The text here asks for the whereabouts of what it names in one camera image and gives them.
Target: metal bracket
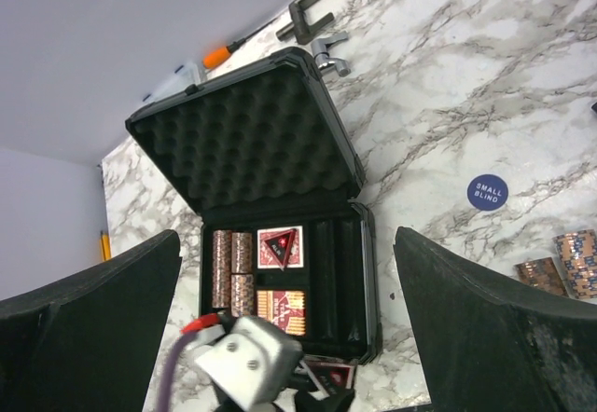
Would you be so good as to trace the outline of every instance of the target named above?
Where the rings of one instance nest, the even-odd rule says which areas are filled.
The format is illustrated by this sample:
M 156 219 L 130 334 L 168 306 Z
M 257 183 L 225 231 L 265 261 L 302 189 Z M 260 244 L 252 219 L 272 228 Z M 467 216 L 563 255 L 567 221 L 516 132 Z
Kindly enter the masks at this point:
M 295 0 L 288 6 L 290 12 L 290 23 L 276 32 L 280 41 L 290 39 L 294 34 L 297 42 L 302 46 L 309 44 L 317 34 L 329 23 L 334 20 L 332 13 L 327 13 L 323 18 L 310 25 L 307 22 L 305 9 L 311 7 L 319 0 Z
M 263 319 L 245 316 L 195 362 L 238 407 L 251 411 L 278 397 L 301 358 L 295 339 Z
M 327 53 L 328 48 L 334 47 L 340 41 L 347 41 L 348 40 L 348 33 L 346 32 L 339 32 L 333 34 L 332 36 L 328 37 L 320 37 L 319 39 L 315 39 L 311 44 L 311 49 L 314 54 L 319 53 Z

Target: yellow pencil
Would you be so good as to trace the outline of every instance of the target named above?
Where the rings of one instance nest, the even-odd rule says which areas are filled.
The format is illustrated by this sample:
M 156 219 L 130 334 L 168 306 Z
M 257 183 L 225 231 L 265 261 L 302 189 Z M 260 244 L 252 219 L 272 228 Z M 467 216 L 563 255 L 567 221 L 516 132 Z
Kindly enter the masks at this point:
M 112 253 L 110 252 L 110 237 L 108 237 L 106 232 L 102 232 L 101 234 L 100 245 L 102 247 L 103 261 L 107 261 L 112 258 Z

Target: black carrying case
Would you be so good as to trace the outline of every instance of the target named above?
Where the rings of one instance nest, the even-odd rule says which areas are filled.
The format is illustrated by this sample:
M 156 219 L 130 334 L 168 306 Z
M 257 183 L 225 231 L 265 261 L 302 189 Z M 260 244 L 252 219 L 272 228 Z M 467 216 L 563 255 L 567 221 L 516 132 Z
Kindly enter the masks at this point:
M 373 215 L 353 199 L 365 180 L 312 56 L 286 48 L 134 113 L 126 128 L 201 215 L 200 314 L 213 312 L 218 229 L 303 227 L 304 268 L 257 269 L 256 289 L 306 295 L 305 353 L 380 351 Z

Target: stack of poker chips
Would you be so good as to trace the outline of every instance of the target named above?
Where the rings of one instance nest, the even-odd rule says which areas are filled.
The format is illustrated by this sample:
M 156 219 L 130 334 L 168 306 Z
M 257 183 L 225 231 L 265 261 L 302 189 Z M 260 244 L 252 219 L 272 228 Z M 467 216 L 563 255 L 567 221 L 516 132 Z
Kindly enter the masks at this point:
M 250 316 L 255 309 L 255 281 L 251 274 L 252 240 L 250 233 L 232 233 L 230 312 L 235 317 Z
M 555 295 L 566 295 L 566 288 L 551 257 L 520 263 L 515 268 L 524 284 Z
M 597 297 L 597 236 L 579 230 L 553 239 L 577 298 Z
M 214 232 L 214 269 L 212 277 L 212 306 L 230 307 L 231 233 L 229 230 Z

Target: playing card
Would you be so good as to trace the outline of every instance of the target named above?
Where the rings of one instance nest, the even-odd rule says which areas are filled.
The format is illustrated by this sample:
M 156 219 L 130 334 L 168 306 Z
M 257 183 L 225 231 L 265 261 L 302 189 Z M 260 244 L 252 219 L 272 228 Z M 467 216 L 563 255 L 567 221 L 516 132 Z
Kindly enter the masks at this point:
M 257 291 L 257 316 L 289 335 L 305 336 L 305 293 Z
M 305 363 L 317 377 L 318 389 L 323 388 L 327 394 L 333 395 L 342 389 L 354 387 L 356 364 L 326 363 L 309 359 L 305 359 Z
M 257 231 L 257 269 L 303 268 L 302 226 Z

